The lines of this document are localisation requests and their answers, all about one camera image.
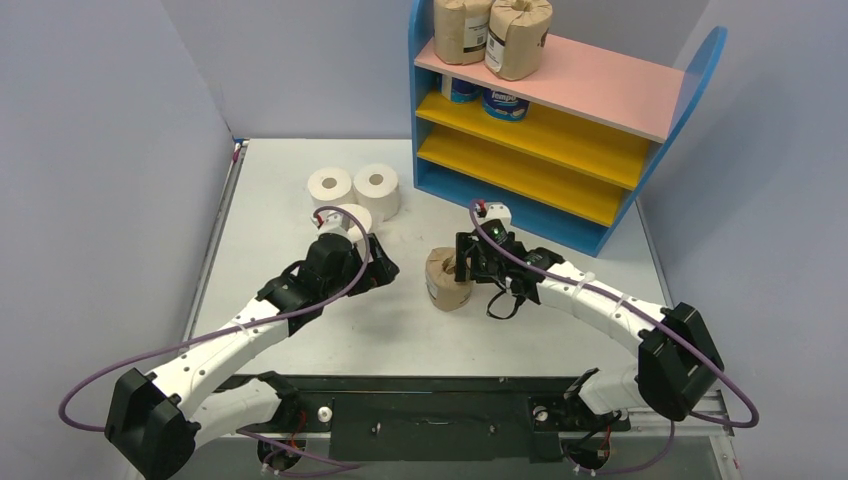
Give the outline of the brown roll cloud logo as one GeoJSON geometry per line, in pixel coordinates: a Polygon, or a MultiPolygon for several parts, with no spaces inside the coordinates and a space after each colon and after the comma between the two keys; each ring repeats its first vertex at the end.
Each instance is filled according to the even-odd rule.
{"type": "Polygon", "coordinates": [[[553,7],[546,0],[492,4],[484,63],[507,81],[524,79],[541,65],[553,7]]]}

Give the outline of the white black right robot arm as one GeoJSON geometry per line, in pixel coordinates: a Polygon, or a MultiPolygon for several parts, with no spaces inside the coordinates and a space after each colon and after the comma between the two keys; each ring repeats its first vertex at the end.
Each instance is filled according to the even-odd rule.
{"type": "Polygon", "coordinates": [[[567,313],[634,356],[623,368],[589,369],[566,390],[564,413],[578,427],[631,408],[682,421],[724,368],[703,317],[686,303],[628,296],[549,249],[526,249],[499,220],[458,233],[455,244],[457,280],[494,284],[516,307],[530,301],[567,313]]]}

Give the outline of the brown roll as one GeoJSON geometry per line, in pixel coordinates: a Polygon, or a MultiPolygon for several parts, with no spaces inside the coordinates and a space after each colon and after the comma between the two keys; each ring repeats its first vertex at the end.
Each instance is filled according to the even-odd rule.
{"type": "Polygon", "coordinates": [[[444,312],[465,306],[471,298],[472,284],[455,279],[456,249],[437,247],[425,261],[425,281],[433,305],[444,312]]]}
{"type": "Polygon", "coordinates": [[[493,1],[435,0],[435,53],[444,63],[468,65],[484,60],[493,1]]]}

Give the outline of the blue plastic tissue roll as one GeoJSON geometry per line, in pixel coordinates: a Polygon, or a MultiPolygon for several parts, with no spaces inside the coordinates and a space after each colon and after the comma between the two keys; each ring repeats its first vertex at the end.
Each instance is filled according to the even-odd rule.
{"type": "Polygon", "coordinates": [[[442,74],[439,91],[452,103],[466,104],[477,100],[482,94],[482,88],[474,83],[442,74]]]}

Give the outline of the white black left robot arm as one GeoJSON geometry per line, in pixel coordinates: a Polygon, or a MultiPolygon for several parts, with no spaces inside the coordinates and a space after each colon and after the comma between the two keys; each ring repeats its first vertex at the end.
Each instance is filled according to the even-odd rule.
{"type": "Polygon", "coordinates": [[[346,236],[324,233],[305,259],[269,280],[216,338],[148,373],[136,368],[116,381],[106,439],[146,479],[168,479],[195,449],[252,424],[291,427],[298,402],[263,379],[227,392],[221,386],[267,348],[294,335],[323,312],[323,302],[392,283],[400,272],[379,243],[367,237],[361,256],[346,236]]]}

